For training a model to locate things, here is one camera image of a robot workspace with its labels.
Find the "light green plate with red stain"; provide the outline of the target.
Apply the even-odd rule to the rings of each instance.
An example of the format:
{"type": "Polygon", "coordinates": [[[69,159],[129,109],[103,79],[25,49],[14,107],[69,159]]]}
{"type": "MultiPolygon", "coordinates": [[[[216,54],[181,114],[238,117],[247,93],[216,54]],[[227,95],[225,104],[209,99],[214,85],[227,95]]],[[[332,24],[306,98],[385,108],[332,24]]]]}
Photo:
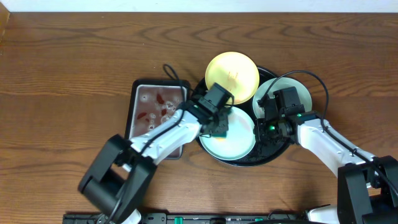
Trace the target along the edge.
{"type": "MultiPolygon", "coordinates": [[[[257,89],[256,93],[253,96],[252,99],[252,110],[254,112],[254,115],[256,118],[265,118],[265,112],[264,110],[258,105],[257,101],[260,100],[266,93],[266,90],[269,88],[271,83],[276,80],[276,78],[272,78],[263,84],[259,86],[257,89]]],[[[273,92],[288,88],[288,87],[296,87],[298,97],[300,99],[301,104],[304,105],[305,111],[311,111],[312,110],[312,98],[310,95],[310,92],[307,90],[307,88],[300,83],[299,81],[293,79],[293,78],[287,78],[287,77],[282,77],[279,79],[269,90],[268,95],[270,98],[273,98],[273,92]]]]}

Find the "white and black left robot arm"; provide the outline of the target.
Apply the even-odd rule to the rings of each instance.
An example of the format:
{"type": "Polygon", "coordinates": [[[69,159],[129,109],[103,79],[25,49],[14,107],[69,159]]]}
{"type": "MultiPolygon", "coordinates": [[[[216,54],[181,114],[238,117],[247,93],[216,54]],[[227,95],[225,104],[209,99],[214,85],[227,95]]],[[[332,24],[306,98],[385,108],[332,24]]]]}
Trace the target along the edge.
{"type": "Polygon", "coordinates": [[[110,223],[138,223],[138,207],[158,165],[176,148],[212,133],[226,116],[231,96],[196,96],[163,124],[143,135],[109,138],[78,184],[78,191],[110,223]]]}

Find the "green scouring sponge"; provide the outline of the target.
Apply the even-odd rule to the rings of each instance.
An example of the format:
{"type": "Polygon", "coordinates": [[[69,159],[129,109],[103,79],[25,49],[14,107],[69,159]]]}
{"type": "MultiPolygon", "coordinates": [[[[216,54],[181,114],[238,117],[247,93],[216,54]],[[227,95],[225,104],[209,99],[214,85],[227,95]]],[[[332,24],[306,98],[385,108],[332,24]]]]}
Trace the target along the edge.
{"type": "Polygon", "coordinates": [[[224,131],[222,133],[213,133],[212,134],[212,137],[214,137],[214,138],[225,138],[226,136],[227,136],[227,132],[226,131],[224,131]]]}

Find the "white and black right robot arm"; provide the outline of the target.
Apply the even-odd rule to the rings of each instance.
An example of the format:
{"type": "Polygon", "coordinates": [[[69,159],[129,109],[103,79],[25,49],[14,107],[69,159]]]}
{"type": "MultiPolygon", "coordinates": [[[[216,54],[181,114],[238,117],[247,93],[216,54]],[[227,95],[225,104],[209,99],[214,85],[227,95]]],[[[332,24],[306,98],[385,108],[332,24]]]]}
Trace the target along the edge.
{"type": "Polygon", "coordinates": [[[307,212],[312,223],[397,223],[397,160],[364,151],[303,105],[260,107],[254,133],[262,142],[296,144],[316,155],[338,179],[336,205],[307,212]]]}

